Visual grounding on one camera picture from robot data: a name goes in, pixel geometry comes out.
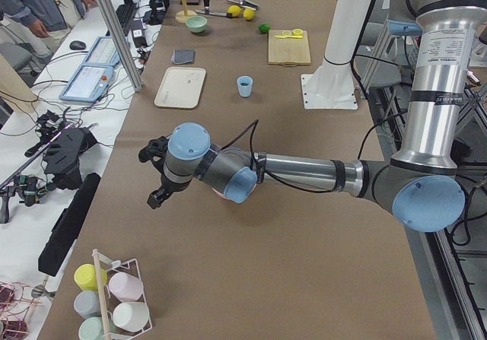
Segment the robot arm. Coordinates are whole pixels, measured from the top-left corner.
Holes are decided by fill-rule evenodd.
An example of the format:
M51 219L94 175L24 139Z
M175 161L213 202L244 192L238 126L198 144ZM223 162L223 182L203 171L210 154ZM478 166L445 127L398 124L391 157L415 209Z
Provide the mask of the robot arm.
M360 101L356 110L305 109L299 77L307 68L270 65L267 39L256 27L253 22L214 19L206 35L196 36L166 25L145 71L147 86L126 117L125 134L138 136L145 145L181 123L197 122L219 145L297 157L380 160L386 140L381 130L371 130L368 103ZM170 51L177 47L194 48L196 64L207 71L201 100L192 110L154 105ZM132 181L141 185L134 194L135 207L141 211L141 225L151 233L239 237L332 234L353 227L399 230L390 214L345 192L302 192L270 180L237 204L193 180L188 189L151 209L146 199L160 185L159 173L150 164L139 164Z

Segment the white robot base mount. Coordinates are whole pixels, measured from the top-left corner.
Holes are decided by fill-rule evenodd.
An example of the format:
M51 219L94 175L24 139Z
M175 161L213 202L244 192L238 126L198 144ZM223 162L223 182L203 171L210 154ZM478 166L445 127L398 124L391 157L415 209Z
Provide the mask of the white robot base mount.
M352 58L371 0L337 0L321 66L301 76L307 110L356 110Z

